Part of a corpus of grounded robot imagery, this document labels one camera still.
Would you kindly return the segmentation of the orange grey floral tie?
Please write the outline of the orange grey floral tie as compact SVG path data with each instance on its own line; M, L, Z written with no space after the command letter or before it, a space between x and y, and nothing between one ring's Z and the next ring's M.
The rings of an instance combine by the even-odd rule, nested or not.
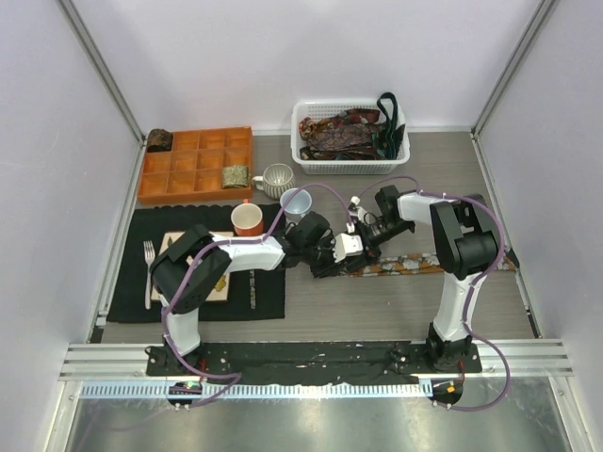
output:
M358 270L343 271L341 276L347 277L381 277L415 274L443 273L437 256L434 253L408 254L398 257L384 257L378 262L364 266Z

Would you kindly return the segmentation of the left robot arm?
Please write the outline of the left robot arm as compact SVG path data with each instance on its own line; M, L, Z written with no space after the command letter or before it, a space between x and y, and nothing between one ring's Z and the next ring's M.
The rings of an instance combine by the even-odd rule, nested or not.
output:
M310 212L269 234L229 237L195 225L159 254L149 267L149 285L159 293L163 345L147 349L147 373L188 376L201 370L201 306L221 277L247 270L272 271L308 265L316 278L339 270L343 236L323 216Z

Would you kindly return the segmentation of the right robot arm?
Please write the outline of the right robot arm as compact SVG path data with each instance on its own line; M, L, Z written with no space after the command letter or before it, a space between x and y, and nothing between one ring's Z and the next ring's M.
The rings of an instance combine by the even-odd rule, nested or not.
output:
M375 195L381 215L371 224L360 200L351 199L352 222L334 239L334 262L347 270L364 266L375 261L382 243L412 232L418 224L431 227L444 286L425 341L425 361L438 372L457 369L470 355L472 316L481 285L504 257L504 234L496 215L478 195L400 192L390 185Z

